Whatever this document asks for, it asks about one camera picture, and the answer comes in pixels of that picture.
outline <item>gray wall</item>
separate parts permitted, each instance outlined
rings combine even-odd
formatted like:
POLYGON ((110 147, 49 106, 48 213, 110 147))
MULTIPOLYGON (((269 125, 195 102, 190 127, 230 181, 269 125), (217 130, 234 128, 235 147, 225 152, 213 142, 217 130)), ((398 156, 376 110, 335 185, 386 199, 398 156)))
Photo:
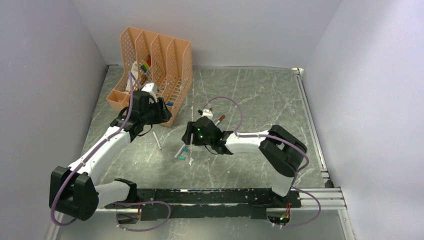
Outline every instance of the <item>gray wall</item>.
POLYGON ((191 41, 196 66, 304 67, 341 0, 73 0, 107 64, 137 27, 191 41))
POLYGON ((80 156, 105 69, 70 0, 1 3, 0 239, 44 238, 50 173, 80 156))
POLYGON ((357 239, 424 239, 424 1, 343 0, 305 68, 357 239))

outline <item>gray marble surface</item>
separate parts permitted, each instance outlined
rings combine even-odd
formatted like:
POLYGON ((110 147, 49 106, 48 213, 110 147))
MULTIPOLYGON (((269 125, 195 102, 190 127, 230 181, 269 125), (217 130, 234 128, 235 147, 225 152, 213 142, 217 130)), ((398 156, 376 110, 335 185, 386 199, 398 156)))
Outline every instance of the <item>gray marble surface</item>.
MULTIPOLYGON (((106 97, 122 73, 120 66, 110 66, 108 70, 83 153, 100 139, 117 116, 106 97)), ((138 188, 271 187, 276 171, 260 154, 212 155, 204 147, 193 146, 182 154, 186 160, 174 158, 182 145, 181 137, 187 121, 196 120, 199 117, 197 110, 216 96, 232 97, 241 103, 244 120, 240 133, 264 131, 278 124, 305 143, 311 162, 299 173, 295 185, 301 188, 324 187, 295 74, 290 69, 275 68, 195 68, 193 85, 172 128, 153 127, 162 151, 151 132, 136 138, 104 169, 101 183, 124 178, 135 182, 138 188)), ((233 130, 239 123, 240 113, 228 100, 217 99, 210 107, 215 119, 226 115, 219 125, 222 130, 233 130)))

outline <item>white wall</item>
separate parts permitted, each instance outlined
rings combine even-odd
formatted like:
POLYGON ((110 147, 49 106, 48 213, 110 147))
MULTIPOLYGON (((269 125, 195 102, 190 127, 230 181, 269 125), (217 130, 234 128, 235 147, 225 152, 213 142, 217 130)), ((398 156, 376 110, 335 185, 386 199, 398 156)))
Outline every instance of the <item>white wall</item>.
POLYGON ((424 1, 343 0, 305 68, 358 240, 424 239, 424 1))
POLYGON ((0 7, 0 239, 44 239, 50 174, 80 154, 105 64, 70 0, 0 7))
POLYGON ((107 64, 132 26, 191 41, 196 66, 304 67, 341 0, 73 0, 107 64))

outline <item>desk organizer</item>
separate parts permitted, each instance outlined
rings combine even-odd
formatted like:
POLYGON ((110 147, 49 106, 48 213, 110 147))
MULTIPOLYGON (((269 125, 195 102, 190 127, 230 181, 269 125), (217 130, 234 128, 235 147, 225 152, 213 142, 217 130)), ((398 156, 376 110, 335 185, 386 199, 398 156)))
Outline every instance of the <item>desk organizer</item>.
MULTIPOLYGON (((171 127, 180 107, 193 83, 192 49, 187 40, 182 40, 151 31, 128 27, 120 36, 120 46, 123 60, 123 76, 107 96, 110 106, 120 111, 128 107, 130 93, 125 91, 128 82, 128 71, 137 61, 138 78, 141 86, 149 79, 141 69, 142 62, 151 58, 151 81, 156 83, 159 91, 157 97, 162 97, 172 113, 172 118, 165 123, 171 127)), ((133 84, 133 90, 139 90, 133 84)))

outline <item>robotic arm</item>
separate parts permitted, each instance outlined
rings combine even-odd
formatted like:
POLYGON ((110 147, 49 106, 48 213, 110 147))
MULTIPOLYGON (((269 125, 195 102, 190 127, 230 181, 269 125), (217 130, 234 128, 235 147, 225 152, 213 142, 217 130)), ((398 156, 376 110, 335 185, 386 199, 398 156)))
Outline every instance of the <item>robotic arm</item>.
POLYGON ((85 221, 93 215, 97 207, 119 201, 137 201, 137 185, 131 181, 118 178, 108 184, 97 184, 102 170, 112 163, 122 149, 140 136, 145 125, 152 127, 152 125, 170 120, 172 114, 165 106, 164 99, 156 98, 157 91, 158 88, 154 83, 148 83, 142 90, 134 91, 131 115, 121 132, 109 139, 110 135, 124 124, 126 116, 123 114, 128 112, 128 107, 121 110, 118 117, 110 123, 110 127, 102 139, 94 144, 86 154, 66 168, 58 166, 53 170, 50 176, 50 208, 65 179, 89 153, 101 144, 104 138, 107 139, 107 142, 95 152, 65 186, 55 210, 85 221))
POLYGON ((277 171, 272 191, 281 197, 287 195, 304 157, 294 148, 288 145, 279 147, 281 142, 263 136, 279 137, 306 153, 307 148, 301 141, 279 125, 273 125, 269 130, 262 132, 238 133, 237 136, 233 131, 221 131, 211 120, 210 110, 205 109, 199 113, 202 117, 187 123, 182 137, 186 145, 210 146, 220 155, 262 153, 277 171), (257 137, 240 137, 246 135, 257 137))

